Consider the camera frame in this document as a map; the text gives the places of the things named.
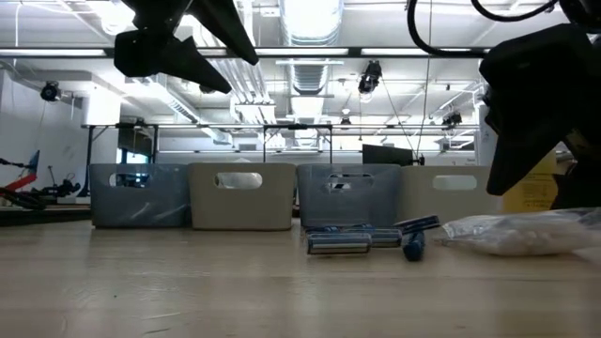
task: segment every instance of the desk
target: desk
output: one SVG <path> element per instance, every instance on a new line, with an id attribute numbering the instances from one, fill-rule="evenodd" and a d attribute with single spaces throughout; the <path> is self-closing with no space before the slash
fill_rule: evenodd
<path id="1" fill-rule="evenodd" d="M 601 269 L 430 246 L 308 257 L 292 232 L 0 228 L 0 336 L 600 337 Z"/>

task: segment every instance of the pole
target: pole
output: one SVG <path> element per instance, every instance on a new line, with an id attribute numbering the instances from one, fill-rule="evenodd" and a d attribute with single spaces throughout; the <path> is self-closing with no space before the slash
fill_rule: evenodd
<path id="1" fill-rule="evenodd" d="M 87 197 L 90 193 L 90 163 L 92 162 L 92 145 L 94 144 L 94 129 L 90 126 L 87 131 L 87 157 L 85 158 L 85 181 L 84 187 L 79 191 L 77 197 Z"/>
<path id="2" fill-rule="evenodd" d="M 159 153 L 159 126 L 154 125 L 154 135 L 152 138 L 152 161 L 151 163 L 157 162 L 157 154 Z"/>
<path id="3" fill-rule="evenodd" d="M 267 162 L 267 128 L 263 126 L 263 163 Z"/>
<path id="4" fill-rule="evenodd" d="M 333 161 L 333 149 L 334 149 L 334 143 L 333 143 L 333 138 L 334 138 L 334 130 L 333 128 L 330 126 L 330 164 L 334 163 Z"/>

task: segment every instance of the bin handle cutout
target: bin handle cutout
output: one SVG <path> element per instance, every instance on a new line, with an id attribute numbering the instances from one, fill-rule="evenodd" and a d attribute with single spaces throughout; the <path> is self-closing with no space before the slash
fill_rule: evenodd
<path id="1" fill-rule="evenodd" d="M 366 173 L 331 174 L 324 185 L 326 192 L 367 190 L 374 186 L 374 177 Z"/>
<path id="2" fill-rule="evenodd" d="M 218 173 L 213 178 L 213 183 L 219 189 L 253 190 L 263 185 L 263 177 L 259 173 Z"/>
<path id="3" fill-rule="evenodd" d="M 152 181 L 148 173 L 112 173 L 109 176 L 111 188 L 147 189 Z"/>
<path id="4" fill-rule="evenodd" d="M 472 191 L 478 187 L 473 175 L 437 175 L 432 179 L 432 188 L 439 191 Z"/>

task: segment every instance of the security camera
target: security camera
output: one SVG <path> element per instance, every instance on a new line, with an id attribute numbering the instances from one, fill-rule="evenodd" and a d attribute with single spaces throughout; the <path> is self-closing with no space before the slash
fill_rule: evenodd
<path id="1" fill-rule="evenodd" d="M 58 87 L 57 81 L 46 82 L 46 85 L 41 88 L 41 91 L 39 92 L 41 99 L 47 102 L 57 102 L 62 95 L 63 93 Z"/>
<path id="2" fill-rule="evenodd" d="M 379 61 L 371 60 L 359 81 L 359 92 L 361 94 L 370 94 L 379 85 L 379 79 L 382 77 L 382 67 Z"/>
<path id="3" fill-rule="evenodd" d="M 442 125 L 446 126 L 448 130 L 454 128 L 456 125 L 463 122 L 461 113 L 452 112 L 450 115 L 442 119 Z"/>

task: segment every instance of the beige storage bin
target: beige storage bin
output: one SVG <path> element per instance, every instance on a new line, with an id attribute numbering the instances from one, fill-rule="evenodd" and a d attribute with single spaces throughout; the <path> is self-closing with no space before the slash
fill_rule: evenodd
<path id="1" fill-rule="evenodd" d="M 188 168 L 193 228 L 287 230 L 291 227 L 296 166 L 289 163 L 194 163 Z M 258 188 L 218 185 L 217 177 L 257 173 Z"/>
<path id="2" fill-rule="evenodd" d="M 500 198 L 486 192 L 489 171 L 485 166 L 403 167 L 398 220 L 438 215 L 447 223 L 499 213 Z"/>

